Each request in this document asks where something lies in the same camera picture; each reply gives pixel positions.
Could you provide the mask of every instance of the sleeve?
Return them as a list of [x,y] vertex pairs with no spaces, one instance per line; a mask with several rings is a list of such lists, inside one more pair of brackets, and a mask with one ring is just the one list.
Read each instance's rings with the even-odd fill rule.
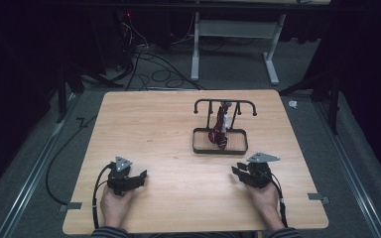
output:
[[117,229],[110,226],[103,226],[95,229],[91,237],[99,237],[99,238],[128,238],[129,234],[126,230]]
[[295,228],[289,227],[272,233],[269,238],[302,238],[302,236]]

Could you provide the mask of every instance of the wooden table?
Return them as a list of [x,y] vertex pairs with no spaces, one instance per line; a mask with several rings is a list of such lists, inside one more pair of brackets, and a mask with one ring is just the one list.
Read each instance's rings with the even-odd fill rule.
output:
[[[205,127],[208,103],[201,98],[250,100],[241,104],[234,128],[247,133],[248,150],[243,156],[196,154],[192,130]],[[213,104],[211,127],[218,104]],[[81,209],[67,212],[66,234],[93,231],[91,199],[100,171],[115,156],[133,162],[130,176],[148,170],[144,187],[139,187],[124,222],[131,233],[245,231],[266,226],[254,209],[244,184],[231,166],[256,152],[281,158],[271,162],[287,205],[287,219],[296,228],[324,228],[328,221],[314,182],[275,90],[109,92],[105,95],[82,164],[71,202]],[[102,188],[97,195],[98,202]],[[99,221],[102,224],[100,208]]]

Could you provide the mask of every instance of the power cord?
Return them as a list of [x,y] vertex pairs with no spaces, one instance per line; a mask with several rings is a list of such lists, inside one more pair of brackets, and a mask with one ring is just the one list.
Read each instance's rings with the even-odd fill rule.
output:
[[49,186],[49,175],[51,173],[51,168],[52,168],[52,165],[54,163],[54,161],[56,160],[56,158],[58,157],[58,155],[61,153],[61,151],[64,150],[64,148],[69,144],[69,142],[80,132],[82,131],[82,129],[86,128],[88,126],[88,124],[93,121],[95,118],[97,117],[97,115],[93,116],[91,119],[89,119],[85,124],[83,124],[67,141],[66,143],[63,144],[63,146],[58,150],[58,152],[54,155],[54,157],[52,158],[51,162],[49,163],[49,166],[48,166],[48,169],[46,171],[46,191],[48,192],[48,195],[57,203],[61,204],[61,205],[68,205],[68,202],[66,201],[62,201],[61,199],[57,198],[56,196],[53,195],[52,191],[51,191],[51,188]]

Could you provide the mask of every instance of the human hand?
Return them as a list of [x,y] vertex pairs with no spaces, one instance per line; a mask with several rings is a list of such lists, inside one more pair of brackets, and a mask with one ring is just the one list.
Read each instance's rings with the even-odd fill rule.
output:
[[126,191],[123,196],[116,195],[107,185],[101,196],[100,207],[104,216],[104,225],[120,228],[129,210],[129,203],[135,190]]
[[263,188],[253,187],[245,184],[249,190],[256,209],[266,222],[271,232],[285,228],[280,215],[278,214],[278,192],[275,186],[269,182]]

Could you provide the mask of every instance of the gray floor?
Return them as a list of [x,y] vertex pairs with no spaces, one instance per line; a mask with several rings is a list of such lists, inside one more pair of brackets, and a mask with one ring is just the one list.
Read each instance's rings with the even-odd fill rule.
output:
[[[219,44],[213,41],[205,42],[201,46],[204,51],[200,54],[197,83],[205,89],[272,88],[281,90],[287,88],[303,78],[318,46],[318,43],[303,45],[296,42],[279,43],[274,55],[274,64],[280,84],[272,86],[268,80],[265,65],[260,61],[260,53],[268,48],[269,43],[235,39],[227,41],[232,43],[227,42],[216,51],[213,50],[217,49]],[[169,51],[150,47],[148,53],[164,58],[187,77],[191,74],[191,49],[187,45],[179,45]],[[159,69],[159,65],[142,59],[139,60],[136,73],[151,77],[152,73]],[[166,72],[158,72],[155,77],[161,79],[165,75],[167,75]],[[135,78],[131,83],[132,89],[145,89],[142,80]],[[150,87],[166,87],[166,85],[165,82],[152,80],[147,85],[147,88]],[[194,89],[190,83],[181,87]],[[61,134],[50,151],[50,159],[77,132],[79,121],[76,118],[84,118],[86,121],[96,115],[104,93],[109,90],[113,89],[87,84],[85,92],[75,97],[77,102],[72,104],[71,113],[65,119]],[[326,108],[326,102],[311,103],[308,91],[282,97],[282,100],[317,190],[330,201],[323,205],[329,219],[329,226],[321,230],[301,230],[302,235],[304,237],[381,237],[381,232],[376,233],[376,229],[372,228],[373,224],[381,222],[381,167],[351,115],[343,95],[341,94],[340,97],[337,118],[338,136],[330,135],[327,124],[323,122],[321,109]],[[298,108],[289,107],[289,100],[297,100]],[[31,131],[11,167],[0,180],[0,228],[2,224],[8,224],[5,223],[8,212],[13,210],[11,208],[16,202],[18,193],[41,157],[48,139],[58,127],[56,121],[59,114],[56,98],[53,99],[52,104],[54,106],[51,111]],[[52,166],[51,190],[63,201],[69,201],[73,192],[92,127],[93,123],[82,129],[58,154]],[[375,220],[370,221],[367,216],[373,211],[364,210],[363,206],[359,205],[362,197],[356,195],[357,192],[353,192],[358,187],[350,182],[350,175],[345,172],[346,164],[341,158],[341,152],[335,146],[335,140],[341,142],[344,149],[343,156],[348,158],[356,172],[356,177],[361,180],[361,188],[364,188],[367,198],[375,209]],[[38,174],[38,183],[33,185],[32,191],[32,196],[27,197],[26,206],[19,210],[19,219],[10,219],[13,224],[10,226],[12,229],[0,230],[0,234],[8,231],[8,236],[11,237],[65,237],[62,230],[65,212],[60,211],[61,206],[47,194],[43,173]]]

